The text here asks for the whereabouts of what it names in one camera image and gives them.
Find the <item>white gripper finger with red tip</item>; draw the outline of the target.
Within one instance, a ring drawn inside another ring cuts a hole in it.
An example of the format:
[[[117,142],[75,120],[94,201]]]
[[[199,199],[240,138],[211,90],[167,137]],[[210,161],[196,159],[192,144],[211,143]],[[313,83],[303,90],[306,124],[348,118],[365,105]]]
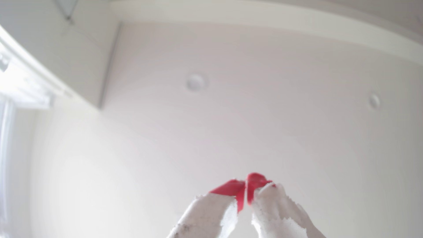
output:
[[[260,238],[325,238],[304,208],[286,194],[282,184],[259,173],[250,173],[246,182],[252,225]]]
[[[227,238],[244,207],[246,182],[230,180],[197,196],[183,213],[168,238]]]

